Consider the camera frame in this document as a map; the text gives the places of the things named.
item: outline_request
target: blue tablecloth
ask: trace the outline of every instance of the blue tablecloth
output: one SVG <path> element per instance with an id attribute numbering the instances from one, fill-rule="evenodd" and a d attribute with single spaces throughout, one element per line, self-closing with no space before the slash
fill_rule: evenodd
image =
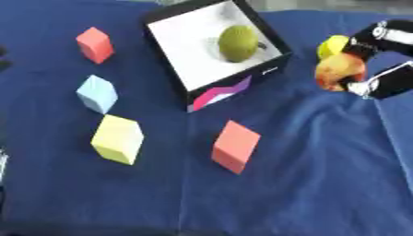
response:
<path id="1" fill-rule="evenodd" d="M 413 93 L 362 100 L 322 91 L 313 80 L 321 41 L 390 16 L 265 13 L 295 53 L 284 74 L 186 114 L 138 24 L 154 7 L 2 0 L 0 44 L 14 62 L 0 75 L 11 156 L 4 227 L 76 236 L 144 235 L 144 229 L 411 235 Z M 114 44 L 116 55 L 103 65 L 77 48 L 75 37 L 91 26 Z M 381 54 L 369 63 L 370 75 L 405 60 Z M 75 91 L 91 74 L 118 90 L 111 114 L 141 123 L 146 141 L 134 166 L 102 159 L 89 144 L 102 116 L 86 109 Z M 241 176 L 210 159 L 229 119 L 262 135 Z"/>

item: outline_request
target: green ball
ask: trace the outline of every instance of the green ball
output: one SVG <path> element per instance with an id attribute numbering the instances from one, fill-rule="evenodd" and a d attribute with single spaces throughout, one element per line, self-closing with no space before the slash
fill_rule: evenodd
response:
<path id="1" fill-rule="evenodd" d="M 258 37 L 248 26 L 236 25 L 225 29 L 218 44 L 227 60 L 240 63 L 254 55 L 258 48 Z"/>

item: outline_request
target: pink stripe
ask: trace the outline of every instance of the pink stripe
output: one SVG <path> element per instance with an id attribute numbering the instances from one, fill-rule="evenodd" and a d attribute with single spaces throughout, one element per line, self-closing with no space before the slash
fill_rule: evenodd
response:
<path id="1" fill-rule="evenodd" d="M 200 95 L 194 100 L 194 111 L 198 111 L 203 108 L 210 100 L 213 100 L 217 95 L 226 93 L 238 93 L 250 86 L 251 76 L 245 78 L 240 83 L 234 85 L 233 87 L 214 87 L 210 88 L 208 91 Z"/>

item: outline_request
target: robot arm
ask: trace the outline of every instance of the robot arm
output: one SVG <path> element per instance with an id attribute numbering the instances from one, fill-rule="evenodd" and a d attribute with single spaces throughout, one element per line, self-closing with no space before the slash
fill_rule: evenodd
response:
<path id="1" fill-rule="evenodd" d="M 389 20 L 373 24 L 351 37 L 343 49 L 343 53 L 356 55 L 364 62 L 386 51 L 413 56 L 413 21 Z M 413 62 L 387 68 L 364 82 L 344 78 L 340 84 L 363 98 L 389 98 L 413 89 Z"/>
<path id="2" fill-rule="evenodd" d="M 395 19 L 373 24 L 351 37 L 343 49 L 343 53 L 364 61 L 385 51 L 413 56 L 413 21 Z"/>

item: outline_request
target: blue cube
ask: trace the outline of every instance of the blue cube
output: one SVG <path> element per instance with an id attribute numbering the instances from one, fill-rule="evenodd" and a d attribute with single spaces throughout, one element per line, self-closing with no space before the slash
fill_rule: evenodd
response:
<path id="1" fill-rule="evenodd" d="M 77 95 L 85 106 L 102 114 L 107 113 L 118 99 L 111 82 L 93 75 L 77 89 Z"/>

